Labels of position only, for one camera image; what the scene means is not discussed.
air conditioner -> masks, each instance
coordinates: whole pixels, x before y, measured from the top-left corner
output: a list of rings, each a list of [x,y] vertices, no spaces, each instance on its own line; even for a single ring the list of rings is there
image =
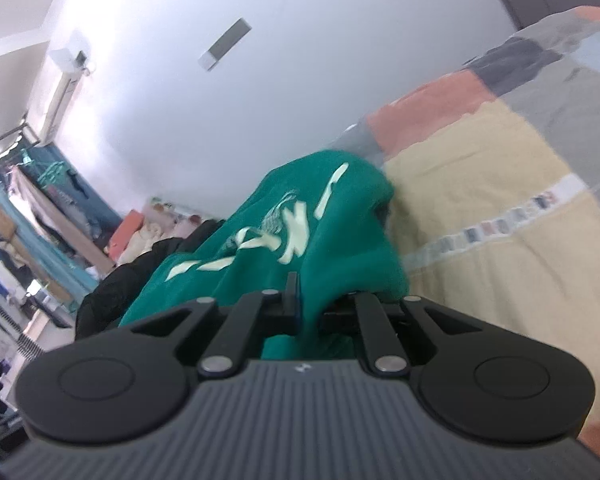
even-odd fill
[[[68,49],[48,54],[29,99],[30,129],[24,133],[30,142],[45,146],[54,140],[82,73],[83,65]]]

green fabric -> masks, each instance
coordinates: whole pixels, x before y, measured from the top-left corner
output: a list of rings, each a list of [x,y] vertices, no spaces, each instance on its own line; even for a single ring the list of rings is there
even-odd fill
[[[407,293],[398,256],[376,216],[392,194],[380,171],[350,153],[318,152],[285,164],[271,171],[195,253],[167,258],[121,324],[200,296],[228,305],[254,290],[282,290],[287,273],[296,271],[301,334],[267,339],[262,357],[350,356],[350,338],[319,335],[318,318],[347,292],[387,298]]]

bed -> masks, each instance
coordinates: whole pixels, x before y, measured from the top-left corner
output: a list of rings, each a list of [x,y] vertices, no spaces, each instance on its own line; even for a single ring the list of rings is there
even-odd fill
[[[600,455],[600,8],[524,28],[333,145],[382,167],[411,294],[569,351]]]

black circular joint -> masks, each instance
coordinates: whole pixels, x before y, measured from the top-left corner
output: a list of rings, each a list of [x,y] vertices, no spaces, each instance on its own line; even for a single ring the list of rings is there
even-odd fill
[[[157,338],[117,333],[44,354],[20,374],[16,402],[40,435],[112,444],[147,434],[183,405],[187,378]]]
[[[577,434],[595,391],[589,371],[566,352],[485,332],[448,338],[422,369],[417,388],[449,428],[505,446]]]
[[[529,399],[549,385],[546,369],[523,357],[495,357],[479,365],[475,381],[488,394],[503,399]]]

metal pin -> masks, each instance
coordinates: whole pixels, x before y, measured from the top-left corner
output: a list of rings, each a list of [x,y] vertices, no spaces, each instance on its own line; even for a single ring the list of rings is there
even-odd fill
[[[407,367],[407,361],[397,355],[383,355],[375,364],[381,372],[400,372]]]
[[[212,355],[202,359],[200,366],[205,372],[220,373],[225,372],[234,365],[228,357],[224,355]]]

